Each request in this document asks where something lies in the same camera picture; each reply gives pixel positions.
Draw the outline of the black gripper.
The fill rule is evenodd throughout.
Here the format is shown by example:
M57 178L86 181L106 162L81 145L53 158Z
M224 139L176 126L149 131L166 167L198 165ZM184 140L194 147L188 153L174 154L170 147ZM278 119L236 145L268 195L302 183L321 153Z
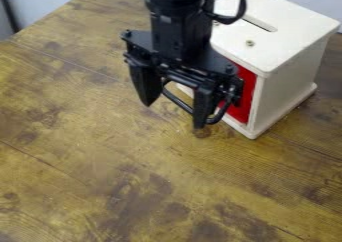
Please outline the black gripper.
M233 24L241 16L208 11L164 14L151 11L151 30L127 30L126 62L142 103L150 106L159 98L164 80L178 83L228 82L237 76L237 66L210 45L213 22ZM214 88L201 86L194 94L194 128L202 129L214 109Z

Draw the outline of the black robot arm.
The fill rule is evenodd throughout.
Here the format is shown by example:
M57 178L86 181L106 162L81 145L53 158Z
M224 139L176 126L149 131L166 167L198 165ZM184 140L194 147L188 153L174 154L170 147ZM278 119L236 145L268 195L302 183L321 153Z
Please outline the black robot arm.
M240 0L233 16L214 12L216 0L145 0L151 29L122 33L125 61L145 105L168 97L192 116L197 129L218 123L241 101L245 82L237 65L213 48L216 22L230 25L248 10Z

